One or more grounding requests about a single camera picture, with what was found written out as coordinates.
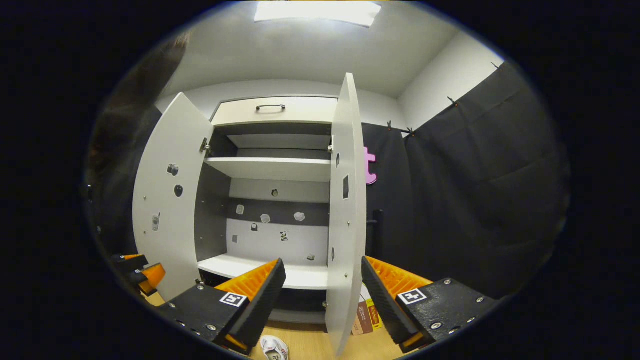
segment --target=door hinge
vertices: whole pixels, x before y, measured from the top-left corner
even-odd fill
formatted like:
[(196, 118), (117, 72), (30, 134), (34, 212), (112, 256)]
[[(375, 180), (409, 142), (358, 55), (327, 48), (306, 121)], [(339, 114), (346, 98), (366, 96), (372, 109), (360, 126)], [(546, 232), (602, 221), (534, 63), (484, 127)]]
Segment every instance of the door hinge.
[(202, 144), (200, 144), (200, 152), (206, 151), (205, 156), (211, 154), (211, 146), (207, 145), (207, 138), (202, 139)]
[(331, 142), (329, 143), (329, 146), (326, 149), (328, 152), (333, 152), (333, 135), (331, 135)]

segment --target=drawer handle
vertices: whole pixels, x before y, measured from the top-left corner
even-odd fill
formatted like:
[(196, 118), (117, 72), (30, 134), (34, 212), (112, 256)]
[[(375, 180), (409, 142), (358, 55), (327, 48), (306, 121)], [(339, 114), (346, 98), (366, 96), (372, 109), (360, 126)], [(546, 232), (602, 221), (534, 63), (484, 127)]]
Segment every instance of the drawer handle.
[(263, 107), (265, 107), (265, 106), (279, 106), (279, 107), (281, 107), (281, 108), (282, 108), (282, 111), (284, 111), (284, 110), (287, 108), (287, 107), (286, 107), (286, 106), (284, 106), (284, 105), (258, 105), (258, 106), (256, 106), (256, 107), (255, 107), (255, 111), (259, 111), (259, 110), (260, 110), (260, 108), (263, 108)]

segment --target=drawer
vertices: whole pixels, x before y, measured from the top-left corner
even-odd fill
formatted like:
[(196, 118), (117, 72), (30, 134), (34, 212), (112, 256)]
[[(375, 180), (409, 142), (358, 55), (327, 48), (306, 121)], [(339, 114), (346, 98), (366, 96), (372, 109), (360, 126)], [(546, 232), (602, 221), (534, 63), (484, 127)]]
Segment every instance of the drawer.
[(228, 101), (220, 104), (211, 122), (214, 126), (265, 122), (330, 124), (333, 121), (337, 103), (338, 99), (333, 97), (311, 96), (261, 97)]

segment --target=pink letter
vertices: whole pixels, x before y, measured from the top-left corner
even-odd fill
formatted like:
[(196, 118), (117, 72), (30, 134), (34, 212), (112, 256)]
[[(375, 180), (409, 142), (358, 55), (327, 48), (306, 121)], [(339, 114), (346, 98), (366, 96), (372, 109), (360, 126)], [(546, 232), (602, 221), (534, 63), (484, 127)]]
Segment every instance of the pink letter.
[(369, 154), (369, 150), (366, 147), (364, 148), (364, 161), (365, 167), (367, 169), (367, 173), (365, 175), (367, 178), (367, 185), (371, 185), (378, 179), (378, 176), (376, 176), (376, 174), (372, 174), (369, 172), (369, 162), (376, 162), (376, 156), (374, 154)]

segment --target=book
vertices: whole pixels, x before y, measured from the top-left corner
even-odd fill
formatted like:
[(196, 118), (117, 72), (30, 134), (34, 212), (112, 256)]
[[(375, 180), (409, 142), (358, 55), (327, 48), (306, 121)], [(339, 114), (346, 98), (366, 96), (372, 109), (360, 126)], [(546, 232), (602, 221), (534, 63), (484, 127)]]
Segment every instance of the book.
[(360, 290), (360, 301), (356, 311), (356, 320), (353, 322), (351, 333), (353, 335), (362, 335), (373, 332), (382, 328), (380, 316), (376, 306), (373, 304), (371, 295), (367, 287), (362, 285)]

